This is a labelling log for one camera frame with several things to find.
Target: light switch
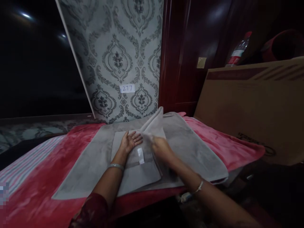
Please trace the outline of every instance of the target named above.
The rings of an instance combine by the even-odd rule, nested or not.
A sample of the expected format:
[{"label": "light switch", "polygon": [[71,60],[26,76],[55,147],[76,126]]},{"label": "light switch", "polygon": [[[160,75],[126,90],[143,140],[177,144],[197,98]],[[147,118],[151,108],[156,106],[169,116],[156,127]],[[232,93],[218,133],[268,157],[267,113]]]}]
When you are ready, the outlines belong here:
[{"label": "light switch", "polygon": [[196,68],[200,68],[200,69],[205,68],[206,59],[207,58],[205,58],[205,57],[199,57],[199,60],[197,62],[197,67]]}]

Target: bangle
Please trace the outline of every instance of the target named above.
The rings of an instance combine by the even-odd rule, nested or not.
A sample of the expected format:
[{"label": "bangle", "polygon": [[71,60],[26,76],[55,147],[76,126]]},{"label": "bangle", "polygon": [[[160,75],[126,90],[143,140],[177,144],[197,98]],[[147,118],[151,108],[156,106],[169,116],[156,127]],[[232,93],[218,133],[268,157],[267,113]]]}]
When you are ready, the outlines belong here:
[{"label": "bangle", "polygon": [[192,194],[195,194],[195,193],[197,193],[199,190],[202,190],[202,185],[203,185],[203,181],[200,183],[200,185],[199,185],[199,187],[197,188],[197,190],[196,190],[194,193],[192,193]]},{"label": "bangle", "polygon": [[121,169],[121,171],[124,171],[124,167],[122,165],[119,165],[119,164],[113,163],[113,164],[110,164],[108,166],[108,168],[111,168],[111,167],[119,168],[119,169]]}]

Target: number label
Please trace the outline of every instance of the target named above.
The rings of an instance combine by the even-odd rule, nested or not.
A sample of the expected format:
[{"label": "number label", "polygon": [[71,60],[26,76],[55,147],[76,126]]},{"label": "number label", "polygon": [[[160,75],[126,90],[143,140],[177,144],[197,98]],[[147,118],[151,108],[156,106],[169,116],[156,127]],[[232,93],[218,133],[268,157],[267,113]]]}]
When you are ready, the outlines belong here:
[{"label": "number label", "polygon": [[120,88],[120,93],[135,92],[134,84],[120,85],[119,88]]}]

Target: red sleeve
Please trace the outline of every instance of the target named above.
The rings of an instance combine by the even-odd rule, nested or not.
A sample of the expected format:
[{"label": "red sleeve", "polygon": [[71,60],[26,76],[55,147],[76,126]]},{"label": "red sleeve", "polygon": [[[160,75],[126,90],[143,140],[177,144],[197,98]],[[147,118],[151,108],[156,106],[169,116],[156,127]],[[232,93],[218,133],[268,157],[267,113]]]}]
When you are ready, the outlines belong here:
[{"label": "red sleeve", "polygon": [[106,227],[108,223],[108,204],[103,196],[91,193],[82,209],[72,218],[69,228]]}]

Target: damask wallpaper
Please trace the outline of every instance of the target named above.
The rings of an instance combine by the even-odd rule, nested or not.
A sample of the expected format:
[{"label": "damask wallpaper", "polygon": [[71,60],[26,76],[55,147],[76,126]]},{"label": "damask wallpaper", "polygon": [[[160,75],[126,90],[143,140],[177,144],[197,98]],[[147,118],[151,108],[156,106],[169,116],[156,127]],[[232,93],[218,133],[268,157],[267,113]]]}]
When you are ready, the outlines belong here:
[{"label": "damask wallpaper", "polygon": [[[22,140],[157,110],[163,0],[59,1],[97,119],[0,127],[0,154]],[[129,83],[135,93],[121,94]]]}]

